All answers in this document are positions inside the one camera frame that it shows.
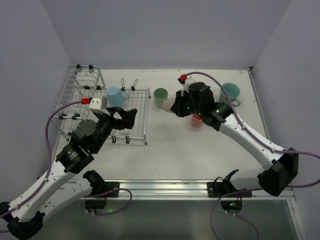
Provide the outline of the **light blue mug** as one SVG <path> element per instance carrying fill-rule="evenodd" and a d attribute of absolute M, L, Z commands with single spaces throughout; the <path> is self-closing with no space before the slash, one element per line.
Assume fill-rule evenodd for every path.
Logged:
<path fill-rule="evenodd" d="M 125 101 L 130 98 L 130 94 L 128 92 L 122 91 L 115 86 L 109 87 L 106 91 L 106 95 L 107 102 L 111 107 L 123 107 L 125 105 Z"/>

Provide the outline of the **pink cup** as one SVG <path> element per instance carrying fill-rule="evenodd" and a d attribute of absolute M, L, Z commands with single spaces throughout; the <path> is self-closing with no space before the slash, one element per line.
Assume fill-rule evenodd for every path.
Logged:
<path fill-rule="evenodd" d="M 201 117 L 197 114 L 192 114 L 191 115 L 191 125 L 194 128 L 201 128 L 203 125 L 203 121 Z"/>

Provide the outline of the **light green tumbler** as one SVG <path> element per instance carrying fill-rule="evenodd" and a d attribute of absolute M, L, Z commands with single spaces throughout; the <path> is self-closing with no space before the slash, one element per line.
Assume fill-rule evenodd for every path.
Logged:
<path fill-rule="evenodd" d="M 157 88 L 153 92 L 155 106 L 163 108 L 164 101 L 168 99 L 168 91 L 165 88 Z"/>

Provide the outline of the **pale green mug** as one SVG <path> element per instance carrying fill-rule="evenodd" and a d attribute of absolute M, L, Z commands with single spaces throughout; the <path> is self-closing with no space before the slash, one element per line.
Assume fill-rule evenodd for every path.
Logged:
<path fill-rule="evenodd" d="M 238 99 L 241 94 L 240 88 L 236 84 L 230 82 L 224 83 L 222 87 L 225 91 L 222 89 L 220 90 L 218 101 L 229 105 L 229 101 L 225 95 L 226 93 L 234 107 L 240 106 L 241 101 Z"/>

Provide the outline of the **beige tumbler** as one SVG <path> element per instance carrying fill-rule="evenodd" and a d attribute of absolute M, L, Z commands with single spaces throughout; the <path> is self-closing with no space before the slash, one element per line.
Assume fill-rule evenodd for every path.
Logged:
<path fill-rule="evenodd" d="M 168 98 L 163 102 L 162 108 L 165 112 L 173 114 L 174 112 L 171 110 L 175 103 L 175 98 Z"/>

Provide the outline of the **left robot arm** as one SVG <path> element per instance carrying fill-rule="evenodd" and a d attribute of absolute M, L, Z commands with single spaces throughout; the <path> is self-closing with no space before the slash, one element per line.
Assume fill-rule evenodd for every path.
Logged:
<path fill-rule="evenodd" d="M 100 151 L 113 130 L 133 128 L 138 111 L 109 107 L 107 112 L 97 113 L 98 121 L 81 121 L 44 175 L 15 200 L 1 202 L 0 217 L 7 222 L 7 231 L 14 237 L 28 240 L 41 230 L 46 219 L 72 202 L 83 197 L 106 197 L 116 191 L 107 188 L 104 179 L 94 170 L 60 190 L 94 160 L 93 155 Z"/>

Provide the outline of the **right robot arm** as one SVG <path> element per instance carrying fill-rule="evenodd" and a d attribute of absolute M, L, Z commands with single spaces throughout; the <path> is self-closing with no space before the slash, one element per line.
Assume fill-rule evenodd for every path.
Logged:
<path fill-rule="evenodd" d="M 298 174 L 299 155 L 293 148 L 286 152 L 260 135 L 233 113 L 229 105 L 216 102 L 210 87 L 203 82 L 188 80 L 174 98 L 164 101 L 163 108 L 180 118 L 198 115 L 205 125 L 237 142 L 261 165 L 243 172 L 233 170 L 213 187 L 217 194 L 261 188 L 277 197 Z"/>

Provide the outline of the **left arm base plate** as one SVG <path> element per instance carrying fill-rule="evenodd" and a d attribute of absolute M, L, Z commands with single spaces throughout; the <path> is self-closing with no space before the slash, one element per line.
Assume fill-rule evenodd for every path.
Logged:
<path fill-rule="evenodd" d="M 93 187 L 91 196 L 99 198 L 117 198 L 119 196 L 120 182 L 118 181 L 102 181 Z"/>

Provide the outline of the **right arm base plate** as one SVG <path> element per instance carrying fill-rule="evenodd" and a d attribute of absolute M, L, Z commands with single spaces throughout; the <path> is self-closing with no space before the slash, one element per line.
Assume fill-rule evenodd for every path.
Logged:
<path fill-rule="evenodd" d="M 244 192 L 244 193 L 238 193 L 238 189 L 233 187 L 230 183 L 223 182 L 223 181 L 212 181 L 206 183 L 207 187 L 207 194 L 209 198 L 219 198 L 226 194 L 231 194 L 230 196 L 227 196 L 227 198 L 236 198 L 242 196 L 243 198 L 251 198 L 253 196 L 252 192 Z"/>

